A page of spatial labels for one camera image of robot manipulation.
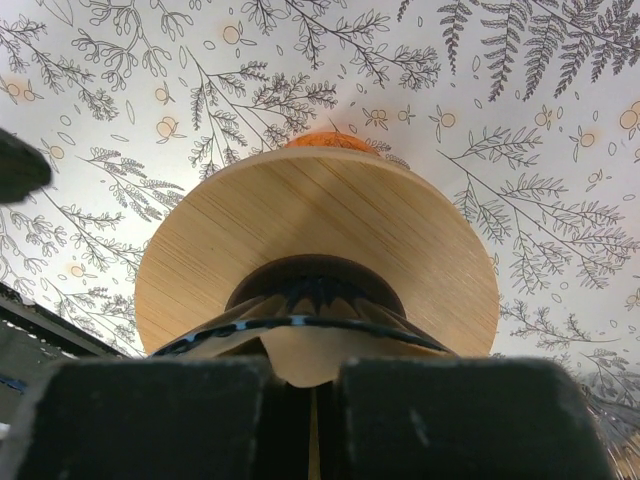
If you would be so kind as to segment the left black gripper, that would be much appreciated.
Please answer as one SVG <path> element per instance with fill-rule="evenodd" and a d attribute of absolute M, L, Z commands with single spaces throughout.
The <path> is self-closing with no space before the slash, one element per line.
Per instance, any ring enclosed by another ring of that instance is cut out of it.
<path fill-rule="evenodd" d="M 22 202 L 52 181 L 52 169 L 45 157 L 4 129 L 1 130 L 0 167 L 2 205 Z"/>

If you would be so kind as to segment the blue glass dripper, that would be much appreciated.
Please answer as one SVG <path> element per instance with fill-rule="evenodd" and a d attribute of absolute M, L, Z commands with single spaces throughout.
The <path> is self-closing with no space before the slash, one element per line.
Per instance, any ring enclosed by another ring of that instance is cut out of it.
<path fill-rule="evenodd" d="M 240 301 L 153 354 L 186 355 L 208 340 L 220 346 L 224 340 L 238 340 L 242 333 L 269 333 L 278 327 L 365 333 L 373 339 L 395 340 L 437 354 L 451 353 L 432 337 L 418 332 L 400 311 L 377 303 L 375 293 L 352 281 L 316 275 L 282 280 L 266 293 Z"/>

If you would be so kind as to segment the brown paper coffee filter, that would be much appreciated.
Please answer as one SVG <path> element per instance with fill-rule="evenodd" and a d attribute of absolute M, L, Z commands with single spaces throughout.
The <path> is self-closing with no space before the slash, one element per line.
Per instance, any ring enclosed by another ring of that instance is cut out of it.
<path fill-rule="evenodd" d="M 320 399 L 338 376 L 339 367 L 352 357 L 398 355 L 402 345 L 395 340 L 373 339 L 365 333 L 323 333 L 309 329 L 278 327 L 269 333 L 242 333 L 238 340 L 224 340 L 211 354 L 238 353 L 258 345 L 264 349 L 276 375 L 289 385 L 310 389 L 310 479 L 327 479 L 321 468 Z"/>

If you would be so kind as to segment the wooden ring dripper stand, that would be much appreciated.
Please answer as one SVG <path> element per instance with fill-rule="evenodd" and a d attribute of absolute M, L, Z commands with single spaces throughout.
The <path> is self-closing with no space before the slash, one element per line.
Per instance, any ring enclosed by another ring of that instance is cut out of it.
<path fill-rule="evenodd" d="M 195 187 L 158 227 L 135 281 L 153 352 L 221 314 L 258 268 L 296 255 L 353 261 L 381 277 L 409 323 L 463 356 L 490 352 L 499 291 L 468 221 L 421 176 L 378 156 L 283 148 Z"/>

